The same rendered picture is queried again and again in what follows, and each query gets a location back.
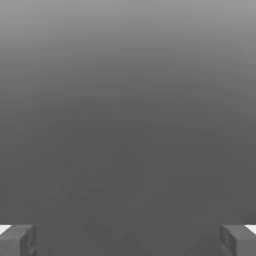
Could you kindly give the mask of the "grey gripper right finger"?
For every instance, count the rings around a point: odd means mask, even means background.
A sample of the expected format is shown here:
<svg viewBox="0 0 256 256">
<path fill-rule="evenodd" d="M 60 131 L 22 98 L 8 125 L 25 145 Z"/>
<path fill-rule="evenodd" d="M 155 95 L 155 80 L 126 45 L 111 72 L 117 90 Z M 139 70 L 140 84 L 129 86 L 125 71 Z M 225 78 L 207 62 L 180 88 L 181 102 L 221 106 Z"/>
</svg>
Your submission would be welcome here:
<svg viewBox="0 0 256 256">
<path fill-rule="evenodd" d="M 256 256 L 256 224 L 221 225 L 222 256 Z"/>
</svg>

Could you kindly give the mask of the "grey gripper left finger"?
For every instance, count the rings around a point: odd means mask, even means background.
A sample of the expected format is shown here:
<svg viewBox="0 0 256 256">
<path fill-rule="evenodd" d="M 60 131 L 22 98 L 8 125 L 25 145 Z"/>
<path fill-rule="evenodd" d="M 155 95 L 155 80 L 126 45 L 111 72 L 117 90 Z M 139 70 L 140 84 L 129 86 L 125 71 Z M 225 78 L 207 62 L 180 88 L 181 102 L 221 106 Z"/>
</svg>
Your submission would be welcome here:
<svg viewBox="0 0 256 256">
<path fill-rule="evenodd" d="M 0 224 L 0 256 L 38 256 L 37 227 Z"/>
</svg>

